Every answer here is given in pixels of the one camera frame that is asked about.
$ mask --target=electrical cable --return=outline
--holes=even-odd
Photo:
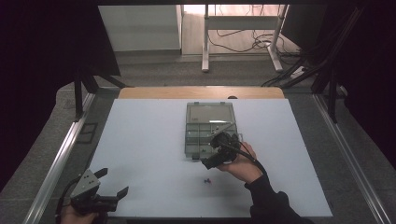
[[[258,35],[258,36],[254,36],[254,34],[256,34],[256,31],[255,31],[255,30],[252,32],[252,38],[253,38],[254,41],[255,41],[254,43],[258,43],[258,42],[260,42],[260,43],[268,43],[268,44],[271,44],[271,43],[272,43],[272,41],[269,40],[269,39],[260,40],[261,37],[266,37],[266,36],[272,35],[272,34],[262,34],[262,35]],[[268,46],[269,46],[269,45],[264,45],[264,46],[260,46],[260,47],[261,47],[261,49],[266,49]]]
[[[250,51],[250,50],[252,50],[252,49],[255,49],[255,46],[257,46],[256,43],[253,43],[253,45],[252,45],[252,47],[251,47],[250,49],[237,50],[237,49],[230,49],[230,48],[228,48],[228,47],[226,47],[226,46],[224,46],[224,45],[219,45],[219,44],[213,43],[212,40],[210,39],[210,35],[207,35],[207,39],[209,40],[209,42],[210,42],[213,46],[225,48],[225,49],[228,49],[228,50],[231,50],[231,51],[234,51],[234,52],[238,52],[238,53],[243,53],[243,52]]]
[[[288,63],[288,62],[286,62],[284,59],[284,56],[280,56],[279,57],[279,60],[283,63],[283,64],[287,64],[287,65],[292,65],[292,64],[294,64],[294,63]]]
[[[250,5],[248,5],[248,12],[247,14],[245,14],[245,16],[247,16],[249,12],[250,12]]]
[[[264,10],[264,5],[262,5],[262,10],[260,11],[259,16],[262,14],[263,10]]]
[[[279,36],[278,38],[282,40],[282,49],[283,49],[283,52],[280,51],[280,50],[278,49],[278,47],[276,47],[276,51],[277,51],[277,53],[278,53],[280,56],[282,56],[282,57],[301,57],[301,56],[302,56],[302,53],[301,53],[301,52],[299,52],[299,53],[291,53],[291,52],[286,51],[286,49],[285,49],[285,39],[283,39],[282,36]]]
[[[304,62],[305,62],[305,57],[300,58],[299,61],[297,61],[297,63],[295,63],[294,66],[289,68],[286,72],[262,83],[262,87],[264,87],[264,86],[270,87],[273,84],[283,80],[284,78],[291,76],[291,74],[293,74],[293,72],[295,72]]]
[[[308,50],[302,50],[302,54],[306,54],[308,57],[313,56],[311,58],[315,63],[319,64],[325,60],[326,54],[329,52],[332,47],[334,41],[337,36],[342,32],[343,24],[345,24],[348,18],[348,14],[344,15],[344,17],[332,28],[332,30],[313,48]]]
[[[221,15],[224,15],[224,13],[223,13],[222,10],[221,10],[221,7],[222,7],[222,5],[219,6],[219,10],[220,10],[220,12],[221,12]],[[250,12],[250,10],[252,10],[254,7],[255,7],[254,5],[249,5],[249,10],[248,10],[248,12],[246,13],[246,15],[247,15],[247,14]],[[261,11],[260,11],[260,15],[261,15],[262,12],[263,12],[263,9],[264,9],[264,5],[260,5],[260,6],[257,6],[257,7],[262,7],[262,9],[261,9]],[[216,7],[216,5],[215,5],[215,16],[216,16],[216,15],[217,15],[217,7]],[[243,31],[246,31],[246,30],[238,30],[238,31],[235,31],[235,32],[228,33],[228,34],[226,34],[226,35],[221,35],[221,34],[219,33],[219,30],[216,30],[216,33],[218,34],[218,36],[224,37],[224,36],[228,36],[228,35],[234,35],[234,34],[237,34],[237,33],[243,32]],[[250,49],[245,49],[245,50],[231,49],[231,48],[228,48],[228,47],[223,46],[223,45],[214,44],[211,40],[210,40],[210,42],[211,42],[214,46],[226,48],[226,49],[229,49],[229,50],[234,51],[234,52],[246,52],[246,51],[249,51],[249,50],[251,50],[251,49],[264,49],[264,48],[266,48],[266,46],[263,46],[263,47],[262,47],[262,46],[260,46],[260,43],[263,43],[263,42],[271,43],[270,41],[261,41],[261,40],[259,41],[258,39],[256,39],[256,38],[254,37],[254,34],[252,35],[252,38],[254,39],[254,42],[253,42],[253,44],[252,44],[252,48],[250,48]]]
[[[247,154],[246,152],[242,151],[241,149],[238,149],[238,148],[236,148],[236,147],[230,146],[230,145],[228,145],[228,144],[224,144],[224,143],[222,143],[222,142],[219,142],[219,145],[221,145],[221,146],[223,146],[223,147],[227,147],[227,148],[230,149],[231,151],[233,151],[233,152],[235,152],[235,153],[238,153],[238,154],[241,154],[242,156],[248,158],[251,162],[253,162],[254,165],[256,165],[256,166],[260,169],[260,171],[261,171],[263,174],[265,174],[265,175],[267,174],[267,172],[265,171],[265,169],[264,169],[264,167],[262,166],[262,164],[261,164],[258,160],[256,160],[253,156]]]
[[[248,153],[250,156],[253,156],[253,155],[251,155],[251,153],[248,151],[248,148],[245,147],[245,145],[244,145],[242,142],[239,142],[239,144],[241,144],[241,146],[242,146],[244,149],[247,150],[247,153]]]
[[[59,198],[58,201],[58,205],[56,206],[56,210],[55,210],[55,221],[57,224],[60,224],[62,221],[62,208],[64,207],[64,198],[66,196],[67,191],[69,191],[69,189],[74,185],[77,184],[78,181],[81,179],[81,176],[71,180],[66,188],[64,188],[64,192],[62,193],[61,197]]]

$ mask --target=person's arm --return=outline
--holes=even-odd
[[[257,158],[253,148],[248,143],[243,143],[241,150],[249,153],[255,159]],[[238,154],[233,162],[222,164],[218,168],[246,182],[245,187],[250,190],[253,200],[253,205],[250,207],[253,223],[313,223],[311,220],[296,214],[289,206],[288,195],[282,191],[275,193],[267,173],[263,174],[248,158]]]

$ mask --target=gray floor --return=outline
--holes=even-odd
[[[200,71],[199,57],[175,55],[131,55],[117,54],[121,70],[119,80],[131,86],[181,86],[181,85],[225,85],[260,86],[276,73],[268,57],[219,56],[211,60],[211,71]],[[101,89],[92,104],[86,121],[87,130],[96,125],[91,139],[86,134],[78,137],[64,173],[54,192],[49,192],[49,206],[40,223],[53,223],[54,205],[66,183],[81,173],[100,139],[101,130],[118,89],[98,78]],[[361,191],[349,171],[329,128],[309,93],[312,79],[285,90],[290,105],[306,143],[308,153],[317,171],[329,206],[334,217],[313,218],[316,223],[376,223]],[[348,143],[351,145],[363,171],[375,187],[389,212],[396,220],[396,172],[386,161],[380,150],[361,129],[344,107],[343,100],[337,101],[337,118]],[[28,156],[5,189],[0,193],[0,223],[22,223],[44,180],[64,137],[74,119],[73,85],[58,91],[57,105],[43,132],[35,141]],[[125,223],[111,220],[110,223]]]

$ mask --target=white tabletop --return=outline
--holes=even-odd
[[[109,169],[100,179],[100,195],[129,186],[110,216],[250,217],[252,201],[244,183],[186,159],[188,102],[233,103],[238,132],[253,146],[274,190],[285,191],[300,216],[332,215],[287,99],[119,99],[90,167]]]

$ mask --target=human hand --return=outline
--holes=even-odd
[[[256,153],[253,151],[251,145],[249,145],[247,142],[242,143],[241,150],[245,151],[246,153],[250,153],[254,159],[257,159]],[[260,171],[260,169],[255,164],[253,164],[252,161],[241,154],[238,154],[233,162],[222,164],[217,168],[221,171],[226,171],[232,174],[236,178],[245,181],[248,184],[262,176],[262,171]]]
[[[79,214],[72,205],[66,206],[62,211],[61,224],[91,224],[98,216],[96,213],[89,213],[85,216]]]

